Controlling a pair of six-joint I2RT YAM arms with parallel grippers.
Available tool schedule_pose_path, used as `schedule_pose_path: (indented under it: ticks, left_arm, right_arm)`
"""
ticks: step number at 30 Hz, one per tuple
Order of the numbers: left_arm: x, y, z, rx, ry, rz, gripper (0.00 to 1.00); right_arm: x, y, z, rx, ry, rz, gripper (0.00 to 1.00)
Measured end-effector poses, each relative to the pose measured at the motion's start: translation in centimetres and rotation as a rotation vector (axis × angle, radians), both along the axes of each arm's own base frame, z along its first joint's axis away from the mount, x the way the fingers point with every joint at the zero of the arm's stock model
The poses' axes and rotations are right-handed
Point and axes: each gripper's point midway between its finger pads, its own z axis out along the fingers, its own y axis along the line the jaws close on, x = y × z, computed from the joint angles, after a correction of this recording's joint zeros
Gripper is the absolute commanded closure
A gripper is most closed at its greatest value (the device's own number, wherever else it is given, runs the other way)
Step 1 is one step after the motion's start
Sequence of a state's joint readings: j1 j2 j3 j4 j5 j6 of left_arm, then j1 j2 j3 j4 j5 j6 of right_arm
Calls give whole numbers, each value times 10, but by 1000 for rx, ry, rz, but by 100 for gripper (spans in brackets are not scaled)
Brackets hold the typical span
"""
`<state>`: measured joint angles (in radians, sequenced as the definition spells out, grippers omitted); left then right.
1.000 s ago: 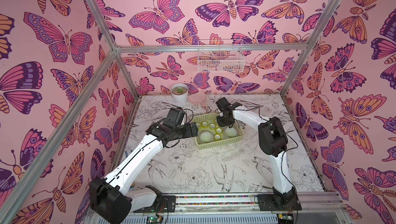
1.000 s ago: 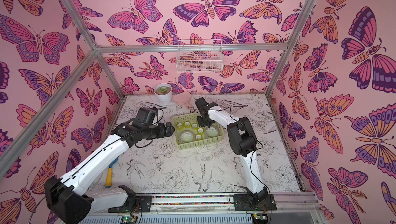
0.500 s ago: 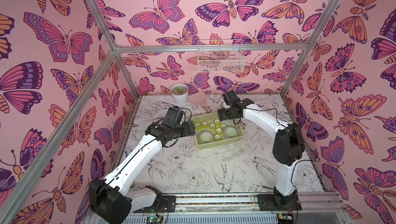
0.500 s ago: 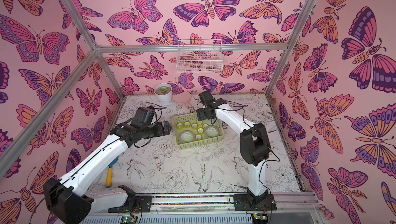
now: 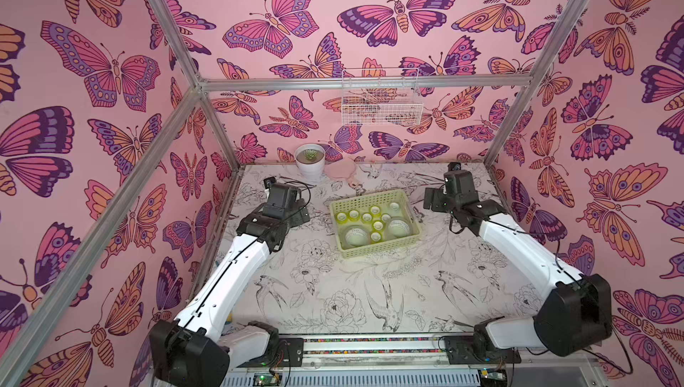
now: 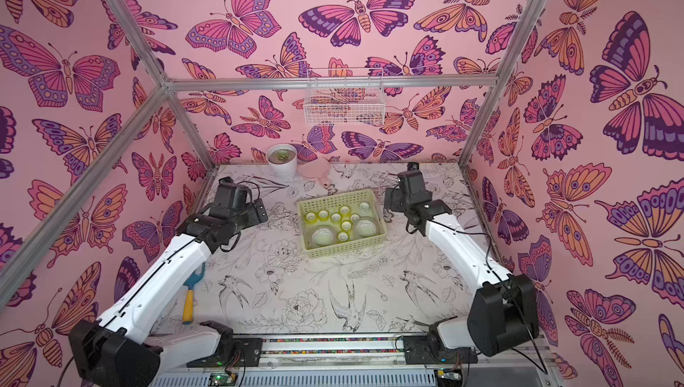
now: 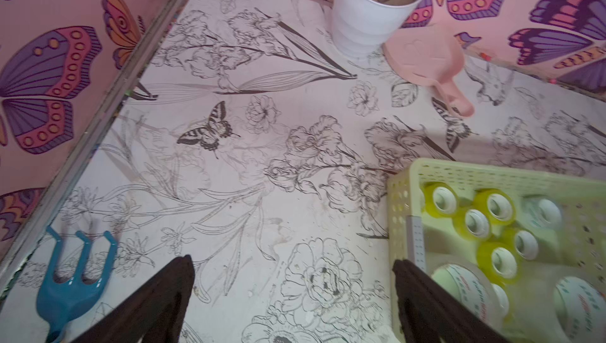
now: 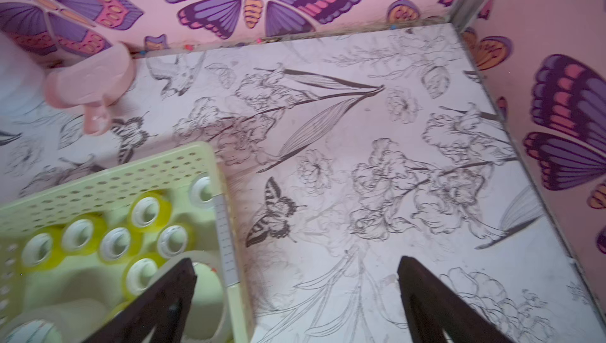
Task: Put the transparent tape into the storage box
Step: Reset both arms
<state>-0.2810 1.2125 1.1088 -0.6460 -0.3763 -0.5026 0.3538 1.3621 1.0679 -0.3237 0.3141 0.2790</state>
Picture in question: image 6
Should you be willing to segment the pale green perforated storage basket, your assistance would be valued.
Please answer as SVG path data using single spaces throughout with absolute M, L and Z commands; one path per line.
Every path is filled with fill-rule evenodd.
M 301 200 L 297 214 L 303 248 L 312 259 L 383 244 L 388 233 L 372 189 Z

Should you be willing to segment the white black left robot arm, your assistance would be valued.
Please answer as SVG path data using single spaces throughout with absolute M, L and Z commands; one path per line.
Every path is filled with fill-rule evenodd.
M 80 378 L 98 386 L 149 386 L 158 375 L 196 360 L 238 360 L 233 330 L 219 322 L 156 340 L 151 330 L 196 269 L 217 251 L 233 251 L 243 230 L 267 220 L 256 183 L 220 179 L 214 201 L 174 230 L 167 249 L 135 285 L 96 321 L 82 319 L 71 330 Z

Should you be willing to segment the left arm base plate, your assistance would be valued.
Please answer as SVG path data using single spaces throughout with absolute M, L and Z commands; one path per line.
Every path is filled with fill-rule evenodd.
M 217 351 L 212 355 L 191 361 L 185 367 L 257 367 L 261 359 L 263 343 L 264 340 L 259 337 L 238 337 L 222 340 Z

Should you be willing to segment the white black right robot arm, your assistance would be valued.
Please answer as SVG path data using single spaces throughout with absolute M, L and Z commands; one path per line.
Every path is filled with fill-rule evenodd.
M 406 217 L 406 233 L 429 239 L 463 277 L 470 292 L 465 317 L 451 317 L 429 326 L 429 349 L 438 360 L 450 350 L 475 348 L 486 357 L 534 342 L 540 333 L 532 280 L 515 276 L 463 230 L 454 211 L 433 197 L 420 165 L 410 162 L 385 191 L 384 208 Z

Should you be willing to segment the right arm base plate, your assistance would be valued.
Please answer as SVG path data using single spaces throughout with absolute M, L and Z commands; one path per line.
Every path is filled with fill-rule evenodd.
M 400 349 L 408 365 L 476 364 L 477 352 L 468 347 L 446 348 L 434 335 L 403 335 Z

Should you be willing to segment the large clear tape roll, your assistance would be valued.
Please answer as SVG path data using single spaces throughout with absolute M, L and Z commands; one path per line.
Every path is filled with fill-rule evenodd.
M 313 246 L 330 246 L 336 242 L 335 231 L 328 227 L 315 228 L 310 236 L 310 243 Z
M 375 237 L 378 235 L 378 226 L 371 219 L 359 219 L 354 224 L 354 233 L 361 238 Z

